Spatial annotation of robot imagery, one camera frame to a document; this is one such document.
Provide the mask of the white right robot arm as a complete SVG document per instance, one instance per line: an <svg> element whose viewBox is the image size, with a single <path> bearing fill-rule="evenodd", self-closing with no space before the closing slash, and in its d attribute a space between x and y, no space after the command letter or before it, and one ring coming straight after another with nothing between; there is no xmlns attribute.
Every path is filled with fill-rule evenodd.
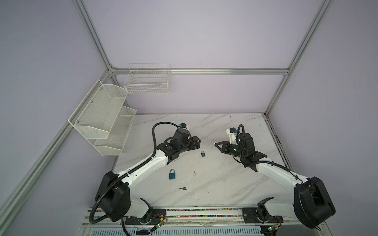
<svg viewBox="0 0 378 236"><path fill-rule="evenodd" d="M253 137L245 132L242 124L226 133L229 140L214 144L221 153L231 155L243 167L269 177L291 194L287 200L274 197L261 200L253 219L260 223L277 220L281 225L284 218L293 218L315 229L335 215L336 209L321 179L297 174L257 151Z"/></svg>

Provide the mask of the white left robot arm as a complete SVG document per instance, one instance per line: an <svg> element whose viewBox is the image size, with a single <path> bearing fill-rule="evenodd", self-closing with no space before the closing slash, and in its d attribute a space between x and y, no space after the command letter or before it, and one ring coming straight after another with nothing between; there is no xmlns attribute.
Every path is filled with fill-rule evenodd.
<svg viewBox="0 0 378 236"><path fill-rule="evenodd" d="M132 198L131 190L153 172L176 160L181 153L199 149L201 143L197 136L191 135L186 124L182 123L175 125L173 136L158 144L155 128L163 124L164 122L159 122L152 127L154 149L150 156L119 173L110 171L103 176L90 211L90 224L110 219L113 222L121 221L124 225L128 217L141 224L151 221L153 207L143 198Z"/></svg>

